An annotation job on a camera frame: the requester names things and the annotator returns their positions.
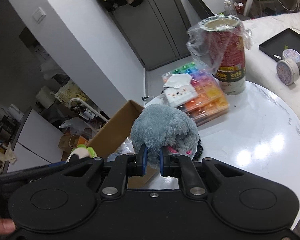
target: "finger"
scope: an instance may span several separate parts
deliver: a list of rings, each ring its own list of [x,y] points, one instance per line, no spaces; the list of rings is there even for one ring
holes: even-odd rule
[[[0,235],[10,234],[15,229],[16,229],[16,226],[11,219],[0,218]]]

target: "round tin container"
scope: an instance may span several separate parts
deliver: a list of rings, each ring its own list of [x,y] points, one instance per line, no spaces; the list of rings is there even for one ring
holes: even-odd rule
[[[277,74],[283,84],[291,85],[299,78],[298,65],[291,58],[279,60],[277,63]]]
[[[300,69],[300,54],[294,49],[285,49],[282,52],[282,59],[291,58],[295,63],[297,63],[298,68]]]

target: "colorful bead organizer box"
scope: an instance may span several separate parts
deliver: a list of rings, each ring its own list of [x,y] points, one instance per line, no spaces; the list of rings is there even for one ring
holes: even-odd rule
[[[198,93],[198,97],[179,106],[178,109],[186,112],[197,126],[228,111],[229,104],[214,77],[204,70],[199,70],[194,62],[165,73],[162,75],[163,82],[167,82],[172,74],[180,73],[188,73],[192,76],[191,85]]]

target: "white cabinet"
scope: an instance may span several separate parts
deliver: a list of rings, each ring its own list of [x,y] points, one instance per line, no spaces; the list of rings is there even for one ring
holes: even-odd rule
[[[18,143],[46,161],[57,163],[62,157],[62,150],[58,148],[62,135],[60,130],[36,111],[31,110],[18,138]]]
[[[13,150],[17,160],[14,164],[9,163],[7,172],[60,162],[62,150],[58,144],[62,135],[32,109]]]
[[[24,148],[20,143],[16,144],[13,150],[17,160],[13,164],[9,164],[8,172],[20,171],[36,166],[44,166],[50,164],[43,158]]]

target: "table surface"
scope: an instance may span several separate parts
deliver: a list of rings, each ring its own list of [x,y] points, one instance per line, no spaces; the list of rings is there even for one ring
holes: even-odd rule
[[[300,120],[271,91],[246,82],[239,95],[226,96],[229,113],[198,127],[204,157],[289,187],[300,204]],[[175,178],[155,176],[149,189],[178,188]],[[292,225],[296,226],[299,213]]]

